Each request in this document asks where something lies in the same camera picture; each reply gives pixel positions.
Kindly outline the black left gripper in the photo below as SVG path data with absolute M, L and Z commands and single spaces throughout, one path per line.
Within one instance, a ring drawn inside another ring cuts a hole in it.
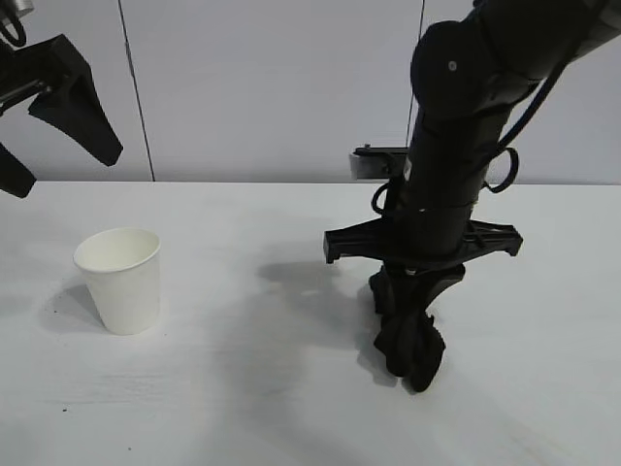
M 20 50 L 1 43 L 1 115 L 36 96 L 28 113 L 114 166 L 123 151 L 99 100 L 91 67 L 64 35 Z M 0 144 L 0 188 L 25 198 L 37 179 Z

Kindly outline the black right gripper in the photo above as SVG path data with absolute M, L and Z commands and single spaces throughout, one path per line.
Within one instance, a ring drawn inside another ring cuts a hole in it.
M 327 231 L 325 260 L 331 264 L 342 257 L 365 257 L 407 268 L 448 268 L 415 274 L 415 304 L 422 316 L 438 296 L 464 279 L 463 263 L 496 251 L 511 256 L 519 253 L 523 238 L 513 226 L 473 220 L 472 212 L 470 207 L 399 211 Z M 401 269 L 385 264 L 370 276 L 378 315 L 397 313 L 397 291 L 403 278 Z

